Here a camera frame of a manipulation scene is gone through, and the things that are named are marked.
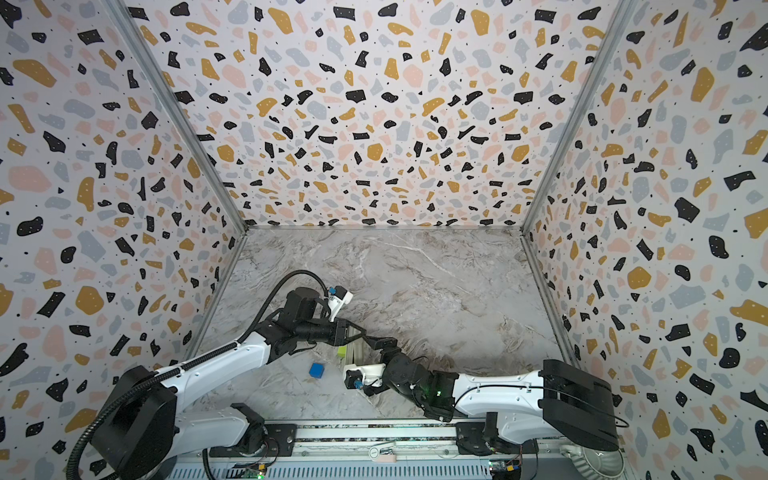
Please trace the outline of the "white remote control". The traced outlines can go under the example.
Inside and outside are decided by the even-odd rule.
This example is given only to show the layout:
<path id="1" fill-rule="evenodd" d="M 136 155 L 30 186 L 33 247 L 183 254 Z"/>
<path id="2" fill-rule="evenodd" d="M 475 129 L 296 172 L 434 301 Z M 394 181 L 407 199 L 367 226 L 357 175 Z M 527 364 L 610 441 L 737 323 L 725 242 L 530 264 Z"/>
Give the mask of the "white remote control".
<path id="1" fill-rule="evenodd" d="M 374 354 L 371 353 L 364 353 L 358 355 L 355 353 L 353 355 L 353 359 L 351 360 L 351 363 L 354 365 L 369 365 L 369 364 L 376 364 L 378 362 L 377 357 Z"/>

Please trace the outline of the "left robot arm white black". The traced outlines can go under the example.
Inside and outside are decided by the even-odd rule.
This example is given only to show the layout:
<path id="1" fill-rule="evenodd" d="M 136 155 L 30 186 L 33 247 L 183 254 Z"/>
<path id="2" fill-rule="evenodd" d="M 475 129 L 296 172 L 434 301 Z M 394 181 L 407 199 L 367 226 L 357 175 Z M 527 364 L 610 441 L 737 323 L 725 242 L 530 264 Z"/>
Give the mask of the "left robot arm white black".
<path id="1" fill-rule="evenodd" d="M 176 457 L 211 448 L 251 456 L 267 447 L 261 415 L 243 403 L 191 414 L 188 407 L 237 376 L 298 352 L 300 343 L 344 346 L 361 338 L 339 318 L 353 295 L 336 286 L 326 294 L 299 287 L 282 308 L 260 319 L 240 339 L 176 366 L 135 367 L 118 381 L 86 433 L 119 479 L 147 479 Z"/>

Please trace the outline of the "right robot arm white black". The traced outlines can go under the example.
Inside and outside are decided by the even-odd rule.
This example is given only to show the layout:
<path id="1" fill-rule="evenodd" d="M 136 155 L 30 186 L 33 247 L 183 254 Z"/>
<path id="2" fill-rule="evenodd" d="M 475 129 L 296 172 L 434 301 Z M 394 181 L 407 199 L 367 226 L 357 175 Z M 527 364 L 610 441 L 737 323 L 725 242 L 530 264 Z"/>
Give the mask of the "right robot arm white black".
<path id="1" fill-rule="evenodd" d="M 348 389 L 368 397 L 391 390 L 431 420 L 484 420 L 484 442 L 492 449 L 558 436 L 592 450 L 619 449 L 610 385 L 561 360 L 546 359 L 525 374 L 482 377 L 429 370 L 392 338 L 366 342 L 381 349 L 380 361 L 345 366 Z"/>

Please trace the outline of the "blue cube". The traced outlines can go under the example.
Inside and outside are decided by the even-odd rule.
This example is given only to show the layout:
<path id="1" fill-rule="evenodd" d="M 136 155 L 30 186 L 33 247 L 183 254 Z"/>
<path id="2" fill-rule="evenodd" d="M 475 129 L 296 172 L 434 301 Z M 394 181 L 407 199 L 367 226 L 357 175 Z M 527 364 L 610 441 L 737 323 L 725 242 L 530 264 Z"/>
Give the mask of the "blue cube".
<path id="1" fill-rule="evenodd" d="M 309 369 L 309 375 L 314 379 L 321 379 L 325 372 L 325 366 L 320 363 L 313 363 Z"/>

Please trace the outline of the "grey ribbed fan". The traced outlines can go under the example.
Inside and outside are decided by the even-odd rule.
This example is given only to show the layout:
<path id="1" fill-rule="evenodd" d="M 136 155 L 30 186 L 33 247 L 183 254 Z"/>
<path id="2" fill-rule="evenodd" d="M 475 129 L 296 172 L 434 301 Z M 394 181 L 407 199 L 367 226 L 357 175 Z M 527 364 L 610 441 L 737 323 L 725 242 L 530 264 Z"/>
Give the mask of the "grey ribbed fan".
<path id="1" fill-rule="evenodd" d="M 560 454 L 569 459 L 584 479 L 617 480 L 625 478 L 625 462 L 622 453 L 600 451 L 574 444 L 562 445 Z"/>

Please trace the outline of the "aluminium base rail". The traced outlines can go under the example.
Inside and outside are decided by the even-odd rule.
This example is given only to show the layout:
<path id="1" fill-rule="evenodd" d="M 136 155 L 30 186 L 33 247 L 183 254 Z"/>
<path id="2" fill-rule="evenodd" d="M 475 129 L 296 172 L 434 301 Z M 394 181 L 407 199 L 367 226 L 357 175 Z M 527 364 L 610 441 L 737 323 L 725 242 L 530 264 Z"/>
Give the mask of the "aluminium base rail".
<path id="1" fill-rule="evenodd" d="M 560 454 L 564 437 L 493 451 L 482 420 L 289 420 L 267 424 L 267 447 L 181 455 L 155 479 L 584 479 Z"/>

